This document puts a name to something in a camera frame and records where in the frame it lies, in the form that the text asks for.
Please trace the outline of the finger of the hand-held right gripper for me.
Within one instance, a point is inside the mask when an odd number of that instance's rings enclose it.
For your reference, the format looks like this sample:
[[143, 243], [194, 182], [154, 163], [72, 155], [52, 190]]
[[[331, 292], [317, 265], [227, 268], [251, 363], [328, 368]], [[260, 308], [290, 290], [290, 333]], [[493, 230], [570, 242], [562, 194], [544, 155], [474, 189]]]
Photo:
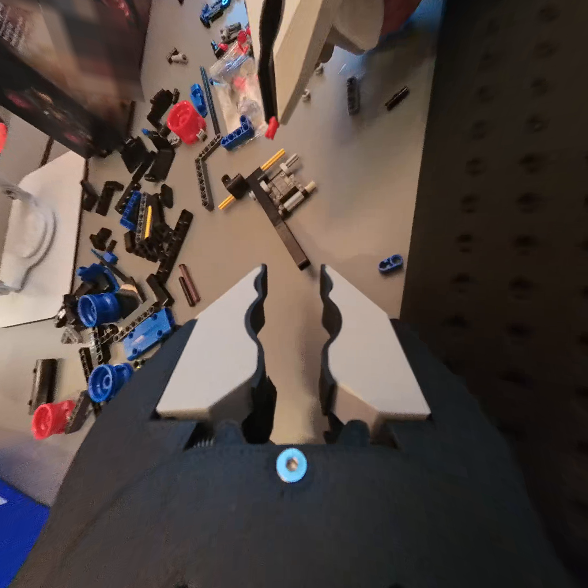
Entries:
[[277, 120], [288, 124], [314, 72], [341, 1], [285, 1], [274, 45]]
[[277, 119], [273, 49], [283, 15], [283, 1], [263, 1], [259, 17], [258, 79], [266, 123]]

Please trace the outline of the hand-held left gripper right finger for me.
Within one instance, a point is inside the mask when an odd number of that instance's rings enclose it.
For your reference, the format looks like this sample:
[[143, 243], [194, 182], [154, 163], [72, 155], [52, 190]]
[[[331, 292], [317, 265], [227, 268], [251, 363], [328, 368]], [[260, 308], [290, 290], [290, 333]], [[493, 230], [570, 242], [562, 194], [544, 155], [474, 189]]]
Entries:
[[426, 420], [430, 407], [388, 314], [329, 265], [320, 268], [322, 413], [379, 429], [392, 420]]

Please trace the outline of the black beam assembly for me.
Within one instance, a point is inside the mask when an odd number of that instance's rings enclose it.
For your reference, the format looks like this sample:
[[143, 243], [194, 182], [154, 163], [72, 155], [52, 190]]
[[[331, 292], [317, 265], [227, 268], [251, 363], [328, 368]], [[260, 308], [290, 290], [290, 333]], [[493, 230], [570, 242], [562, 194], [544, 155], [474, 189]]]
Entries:
[[228, 196], [218, 205], [226, 210], [245, 196], [256, 201], [272, 224], [278, 237], [299, 270], [310, 267], [311, 262], [291, 232], [287, 220], [317, 189], [315, 181], [302, 183], [296, 173], [299, 168], [297, 153], [286, 156], [280, 149], [252, 173], [243, 176], [224, 174], [221, 178]]

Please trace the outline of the long black axle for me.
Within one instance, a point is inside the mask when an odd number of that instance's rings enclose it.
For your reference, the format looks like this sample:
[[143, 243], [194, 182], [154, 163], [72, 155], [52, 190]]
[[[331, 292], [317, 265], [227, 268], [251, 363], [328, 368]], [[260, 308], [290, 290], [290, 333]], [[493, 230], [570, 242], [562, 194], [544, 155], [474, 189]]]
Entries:
[[211, 88], [210, 88], [209, 76], [208, 76], [208, 73], [207, 73], [205, 67], [202, 65], [200, 66], [200, 73], [201, 73], [201, 77], [202, 77], [202, 88], [203, 88], [203, 92], [205, 94], [206, 103], [208, 104], [208, 110], [210, 113], [210, 119], [212, 121], [212, 126], [214, 129], [215, 135], [220, 135], [221, 129], [220, 129], [219, 119], [218, 119], [218, 115], [217, 115], [217, 110], [215, 107], [215, 102], [214, 102]]

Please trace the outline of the blue flat panel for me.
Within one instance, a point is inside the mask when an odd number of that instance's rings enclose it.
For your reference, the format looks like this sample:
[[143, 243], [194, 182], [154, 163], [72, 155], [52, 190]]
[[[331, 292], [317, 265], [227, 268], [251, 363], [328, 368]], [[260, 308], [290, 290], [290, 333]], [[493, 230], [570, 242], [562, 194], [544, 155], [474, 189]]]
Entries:
[[126, 359], [132, 362], [142, 357], [171, 336], [175, 327], [173, 312], [168, 307], [148, 316], [123, 337], [122, 345]]

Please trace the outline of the brown axle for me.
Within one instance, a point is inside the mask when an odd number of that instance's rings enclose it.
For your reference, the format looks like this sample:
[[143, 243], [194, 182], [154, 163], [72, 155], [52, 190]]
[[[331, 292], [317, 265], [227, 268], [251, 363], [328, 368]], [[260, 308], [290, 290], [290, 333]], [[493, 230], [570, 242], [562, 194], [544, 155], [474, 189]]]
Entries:
[[182, 276], [187, 284], [187, 288], [190, 292], [190, 296], [196, 305], [198, 302], [200, 302], [201, 298], [199, 296], [198, 290], [196, 289], [195, 283], [192, 280], [189, 269], [186, 266], [186, 264], [184, 264], [184, 263], [180, 264], [179, 268], [180, 268], [180, 272], [182, 273]]

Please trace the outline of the blue wheel rim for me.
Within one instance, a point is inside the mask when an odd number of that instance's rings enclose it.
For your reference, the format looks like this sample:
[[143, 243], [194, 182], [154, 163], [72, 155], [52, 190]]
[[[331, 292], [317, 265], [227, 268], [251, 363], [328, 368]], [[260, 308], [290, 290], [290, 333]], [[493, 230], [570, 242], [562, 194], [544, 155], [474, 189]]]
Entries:
[[119, 299], [109, 292], [81, 296], [77, 313], [82, 324], [89, 328], [115, 323], [122, 317]]
[[101, 364], [90, 374], [88, 394], [95, 403], [110, 401], [134, 373], [131, 364]]

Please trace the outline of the black bent beam cluster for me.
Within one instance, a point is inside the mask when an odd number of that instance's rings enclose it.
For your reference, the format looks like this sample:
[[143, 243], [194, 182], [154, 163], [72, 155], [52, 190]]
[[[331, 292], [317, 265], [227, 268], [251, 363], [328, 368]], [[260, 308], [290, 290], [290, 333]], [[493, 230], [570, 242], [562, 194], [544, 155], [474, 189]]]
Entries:
[[165, 126], [163, 122], [164, 115], [175, 105], [179, 100], [179, 89], [174, 88], [172, 91], [168, 89], [160, 89], [150, 100], [151, 108], [146, 115], [146, 120], [156, 130]]

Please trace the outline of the thin black axle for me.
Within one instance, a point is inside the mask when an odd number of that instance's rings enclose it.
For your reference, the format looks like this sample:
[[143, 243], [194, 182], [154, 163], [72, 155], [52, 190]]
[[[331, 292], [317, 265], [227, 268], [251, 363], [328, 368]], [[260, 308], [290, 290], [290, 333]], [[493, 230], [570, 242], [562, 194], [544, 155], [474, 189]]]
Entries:
[[119, 282], [122, 284], [120, 286], [122, 290], [134, 293], [142, 303], [146, 302], [145, 294], [143, 293], [141, 287], [136, 283], [135, 279], [132, 276], [125, 275], [116, 267], [116, 265], [113, 265], [112, 263], [108, 262], [105, 259], [105, 257], [95, 249], [91, 249], [91, 252], [98, 258], [100, 264], [106, 267], [110, 271], [110, 273], [112, 273], [114, 277], [119, 280]]

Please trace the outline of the pile of black beams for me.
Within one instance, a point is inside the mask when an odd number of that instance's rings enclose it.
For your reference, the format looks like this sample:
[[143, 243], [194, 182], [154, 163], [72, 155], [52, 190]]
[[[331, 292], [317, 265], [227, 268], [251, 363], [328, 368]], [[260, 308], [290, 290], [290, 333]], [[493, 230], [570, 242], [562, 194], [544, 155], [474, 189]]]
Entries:
[[[75, 409], [76, 415], [85, 416], [90, 409], [95, 414], [99, 414], [103, 405], [110, 401], [95, 403], [88, 394], [88, 380], [91, 372], [101, 364], [122, 364], [128, 363], [133, 367], [134, 373], [139, 370], [146, 362], [146, 356], [153, 349], [157, 348], [164, 342], [156, 345], [142, 357], [129, 362], [123, 352], [122, 339], [131, 329], [136, 327], [145, 318], [168, 307], [172, 311], [174, 298], [167, 288], [167, 281], [179, 258], [183, 243], [187, 237], [188, 230], [193, 221], [193, 214], [187, 210], [182, 210], [176, 224], [171, 227], [165, 219], [165, 210], [171, 209], [173, 205], [173, 191], [167, 185], [162, 185], [158, 194], [149, 194], [142, 192], [139, 185], [133, 185], [131, 191], [122, 200], [122, 209], [120, 219], [129, 196], [134, 190], [148, 194], [147, 206], [152, 206], [152, 231], [149, 239], [143, 240], [139, 246], [135, 245], [135, 232], [125, 229], [123, 236], [124, 250], [126, 253], [137, 256], [140, 259], [156, 264], [156, 271], [150, 273], [145, 278], [147, 292], [146, 302], [142, 303], [136, 294], [126, 292], [120, 288], [116, 294], [121, 304], [122, 317], [115, 323], [108, 323], [98, 327], [87, 327], [80, 331], [81, 334], [87, 334], [88, 345], [80, 347], [78, 355], [84, 378], [86, 389], [81, 393]], [[95, 249], [101, 255], [104, 252], [115, 252], [116, 242], [111, 238], [112, 232], [108, 228], [101, 228], [98, 233], [91, 235], [91, 249]]]

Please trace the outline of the blue angled panel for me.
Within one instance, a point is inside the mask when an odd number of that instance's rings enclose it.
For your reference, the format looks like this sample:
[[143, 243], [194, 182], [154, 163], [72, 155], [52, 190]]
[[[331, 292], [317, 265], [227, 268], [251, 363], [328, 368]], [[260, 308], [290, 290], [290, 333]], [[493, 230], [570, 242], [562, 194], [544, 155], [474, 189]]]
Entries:
[[81, 285], [74, 293], [77, 297], [98, 293], [116, 293], [120, 290], [120, 285], [111, 270], [99, 263], [81, 266], [77, 268], [76, 274], [81, 280]]

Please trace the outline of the black flat panel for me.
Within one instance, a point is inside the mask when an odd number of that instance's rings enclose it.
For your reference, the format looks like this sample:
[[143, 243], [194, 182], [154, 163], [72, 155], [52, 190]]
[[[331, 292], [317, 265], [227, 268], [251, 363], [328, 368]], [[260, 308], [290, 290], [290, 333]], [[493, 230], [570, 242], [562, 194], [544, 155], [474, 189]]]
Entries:
[[129, 173], [135, 173], [144, 164], [150, 154], [143, 140], [138, 136], [129, 137], [121, 144], [118, 151]]

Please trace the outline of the dark grey connector piece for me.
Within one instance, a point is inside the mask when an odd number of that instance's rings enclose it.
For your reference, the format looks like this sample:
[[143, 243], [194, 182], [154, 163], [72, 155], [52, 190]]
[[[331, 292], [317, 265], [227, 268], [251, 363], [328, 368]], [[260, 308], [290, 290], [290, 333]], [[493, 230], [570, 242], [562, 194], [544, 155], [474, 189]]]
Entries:
[[40, 405], [54, 402], [58, 362], [55, 358], [36, 360], [32, 372], [31, 397], [28, 402], [30, 415], [33, 415]]

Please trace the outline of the black frame subassembly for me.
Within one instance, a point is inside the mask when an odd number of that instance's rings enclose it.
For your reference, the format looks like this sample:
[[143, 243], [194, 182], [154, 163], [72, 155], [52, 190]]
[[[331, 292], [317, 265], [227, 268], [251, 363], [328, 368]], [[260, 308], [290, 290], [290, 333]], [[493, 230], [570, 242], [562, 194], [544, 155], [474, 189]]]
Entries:
[[62, 305], [54, 317], [54, 326], [74, 328], [78, 332], [86, 329], [79, 317], [77, 305], [79, 299], [87, 294], [93, 293], [94, 285], [90, 282], [82, 282], [73, 293], [66, 293], [62, 298]]

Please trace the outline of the blue frame beam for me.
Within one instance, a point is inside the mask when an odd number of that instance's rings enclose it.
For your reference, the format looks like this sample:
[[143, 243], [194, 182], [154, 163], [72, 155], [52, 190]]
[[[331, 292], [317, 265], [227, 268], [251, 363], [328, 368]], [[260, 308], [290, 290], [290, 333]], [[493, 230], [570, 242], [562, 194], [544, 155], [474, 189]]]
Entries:
[[128, 202], [122, 212], [120, 224], [128, 231], [136, 231], [141, 198], [141, 192], [134, 190], [129, 196]]

